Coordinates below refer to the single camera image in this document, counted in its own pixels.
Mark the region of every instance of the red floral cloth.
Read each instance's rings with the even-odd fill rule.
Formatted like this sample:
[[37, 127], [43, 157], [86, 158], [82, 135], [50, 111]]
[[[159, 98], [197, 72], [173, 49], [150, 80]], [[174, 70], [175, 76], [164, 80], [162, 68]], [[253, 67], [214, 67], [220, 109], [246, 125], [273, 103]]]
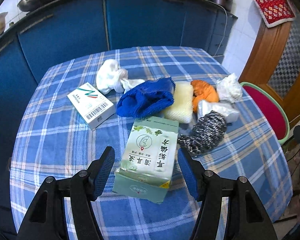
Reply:
[[293, 13], [288, 0], [254, 0], [268, 28], [293, 21]]

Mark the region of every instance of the cabinet handle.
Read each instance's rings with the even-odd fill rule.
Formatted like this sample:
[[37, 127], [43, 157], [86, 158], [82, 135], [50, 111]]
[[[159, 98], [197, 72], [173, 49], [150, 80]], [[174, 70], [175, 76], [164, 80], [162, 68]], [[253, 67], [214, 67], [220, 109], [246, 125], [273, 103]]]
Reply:
[[52, 16], [53, 16], [53, 13], [41, 18], [40, 20], [35, 21], [34, 23], [30, 24], [28, 27], [24, 28], [21, 32], [19, 32], [19, 34], [22, 34], [22, 33], [26, 32], [27, 30], [29, 30], [30, 28], [32, 28], [36, 24], [44, 21], [45, 19], [51, 18]]
[[164, 0], [164, 1], [167, 1], [167, 2], [176, 2], [176, 3], [183, 4], [183, 1], [180, 1], [180, 0]]
[[6, 44], [4, 44], [1, 48], [0, 48], [0, 52], [3, 51], [3, 49], [5, 47], [7, 47], [11, 42], [13, 42], [13, 40], [8, 41]]

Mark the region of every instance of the blue gripper pad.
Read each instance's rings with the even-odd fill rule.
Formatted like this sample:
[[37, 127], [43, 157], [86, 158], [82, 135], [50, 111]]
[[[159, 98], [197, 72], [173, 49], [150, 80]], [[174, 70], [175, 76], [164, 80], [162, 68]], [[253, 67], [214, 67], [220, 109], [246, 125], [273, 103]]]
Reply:
[[198, 180], [202, 179], [201, 172], [204, 172], [203, 166], [200, 162], [193, 160], [189, 153], [184, 153], [182, 149], [178, 150], [178, 163], [190, 195], [196, 201], [201, 201], [199, 200]]
[[104, 158], [104, 161], [98, 172], [97, 177], [93, 181], [94, 186], [95, 186], [93, 195], [95, 196], [95, 198], [101, 196], [101, 194], [103, 193], [103, 190], [106, 186], [112, 166], [114, 164], [114, 158], [115, 158], [114, 149], [111, 147], [111, 150], [109, 150], [109, 153]]

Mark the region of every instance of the blue tablecloth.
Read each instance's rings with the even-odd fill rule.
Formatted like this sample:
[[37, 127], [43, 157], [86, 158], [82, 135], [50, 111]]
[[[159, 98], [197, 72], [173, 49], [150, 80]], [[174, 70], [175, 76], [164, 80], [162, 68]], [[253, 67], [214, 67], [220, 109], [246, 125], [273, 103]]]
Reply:
[[[130, 79], [171, 76], [174, 81], [202, 79], [215, 84], [228, 75], [205, 51], [188, 47], [113, 50], [51, 67], [29, 102], [15, 142], [10, 194], [16, 228], [47, 176], [71, 177], [98, 159], [109, 145], [115, 150], [115, 163], [103, 194], [92, 203], [104, 238], [188, 239], [200, 203], [189, 195], [177, 160], [162, 204], [112, 193], [114, 170], [119, 167], [134, 120], [114, 114], [91, 131], [67, 98], [68, 93], [86, 82], [95, 86], [98, 69], [111, 58], [128, 70]], [[113, 90], [107, 98], [116, 104], [120, 96]], [[245, 91], [235, 108], [241, 113], [239, 120], [227, 127], [223, 142], [197, 159], [221, 177], [246, 176], [274, 221], [292, 196], [286, 160], [268, 121]], [[69, 236], [76, 239], [69, 199], [65, 199], [65, 206]], [[223, 209], [220, 239], [225, 219]]]

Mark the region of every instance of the green leaf print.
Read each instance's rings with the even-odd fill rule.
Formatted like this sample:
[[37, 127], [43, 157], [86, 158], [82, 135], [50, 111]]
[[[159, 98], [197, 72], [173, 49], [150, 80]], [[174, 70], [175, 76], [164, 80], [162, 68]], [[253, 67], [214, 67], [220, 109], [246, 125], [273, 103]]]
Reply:
[[152, 134], [152, 131], [150, 128], [146, 128], [146, 133]]
[[144, 129], [144, 127], [143, 126], [135, 126], [134, 129], [136, 131], [140, 131], [140, 130]]
[[154, 132], [156, 136], [158, 136], [159, 134], [162, 134], [162, 132], [160, 130], [157, 130]]

